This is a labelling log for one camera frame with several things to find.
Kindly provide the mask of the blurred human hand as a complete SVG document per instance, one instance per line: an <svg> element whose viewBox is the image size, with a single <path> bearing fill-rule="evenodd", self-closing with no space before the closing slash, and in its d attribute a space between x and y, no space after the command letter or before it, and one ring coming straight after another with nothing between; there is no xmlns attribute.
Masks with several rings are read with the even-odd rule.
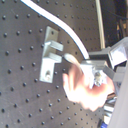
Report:
<svg viewBox="0 0 128 128"><path fill-rule="evenodd" d="M69 73L63 74L63 87L70 101L81 104L84 109L95 111L102 107L107 96L115 91L113 81L109 77L106 80L106 84L90 89L90 78L76 65L72 65Z"/></svg>

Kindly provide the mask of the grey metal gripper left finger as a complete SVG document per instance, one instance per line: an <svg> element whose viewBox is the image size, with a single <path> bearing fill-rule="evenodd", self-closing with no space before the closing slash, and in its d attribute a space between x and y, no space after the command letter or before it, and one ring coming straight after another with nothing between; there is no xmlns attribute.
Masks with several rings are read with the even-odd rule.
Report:
<svg viewBox="0 0 128 128"><path fill-rule="evenodd" d="M100 86L102 83L106 84L107 77L110 79L114 77L110 47L101 51L90 52L89 56L89 59L83 60L80 64L84 75L90 78L89 87L92 88L94 85Z"/></svg>

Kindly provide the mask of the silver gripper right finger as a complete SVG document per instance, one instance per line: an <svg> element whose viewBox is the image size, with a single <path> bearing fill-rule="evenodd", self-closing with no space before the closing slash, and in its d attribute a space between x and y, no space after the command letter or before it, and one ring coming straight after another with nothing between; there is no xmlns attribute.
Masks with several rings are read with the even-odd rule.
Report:
<svg viewBox="0 0 128 128"><path fill-rule="evenodd" d="M114 44L110 48L108 55L111 68L108 69L107 75L112 80L122 80L124 68L118 68L117 70L115 70L115 67L125 61L128 61L128 37L125 37L116 44Z"/></svg>

